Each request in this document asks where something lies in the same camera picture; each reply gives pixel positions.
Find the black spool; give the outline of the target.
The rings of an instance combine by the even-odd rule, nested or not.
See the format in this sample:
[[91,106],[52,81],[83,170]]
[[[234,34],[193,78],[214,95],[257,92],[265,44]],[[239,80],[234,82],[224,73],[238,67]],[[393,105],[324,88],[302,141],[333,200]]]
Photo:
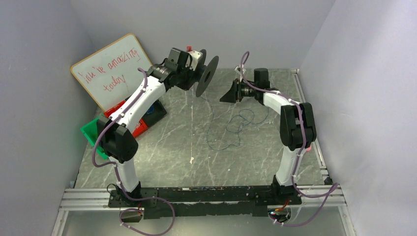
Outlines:
[[195,89],[196,97],[200,97],[209,86],[219,62],[219,56],[214,56],[211,61],[205,65],[207,51],[206,49],[202,49],[200,53],[202,54],[202,58],[198,62],[195,71],[196,82],[198,83],[197,88]]

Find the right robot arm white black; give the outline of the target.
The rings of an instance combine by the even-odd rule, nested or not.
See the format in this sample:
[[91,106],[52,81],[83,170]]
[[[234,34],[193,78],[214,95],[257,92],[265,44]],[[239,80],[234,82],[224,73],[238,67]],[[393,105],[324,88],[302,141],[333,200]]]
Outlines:
[[299,163],[317,137],[312,105],[294,101],[278,89],[272,88],[266,68],[255,69],[253,81],[245,78],[243,67],[237,66],[235,71],[239,78],[233,81],[231,88],[220,101],[236,103],[244,97],[253,97],[279,114],[279,134],[284,150],[272,187],[277,195],[297,194]]

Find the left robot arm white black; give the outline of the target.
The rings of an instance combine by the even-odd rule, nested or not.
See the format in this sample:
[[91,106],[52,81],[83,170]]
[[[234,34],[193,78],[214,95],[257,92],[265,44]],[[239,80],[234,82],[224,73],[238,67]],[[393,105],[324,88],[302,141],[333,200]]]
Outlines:
[[148,70],[138,68],[144,79],[128,100],[109,117],[96,122],[98,137],[93,151],[101,147],[115,168],[117,189],[128,199],[141,197],[141,184],[135,172],[133,157],[138,143],[133,132],[149,108],[170,88],[190,89],[205,74],[207,51],[172,48],[161,63]]

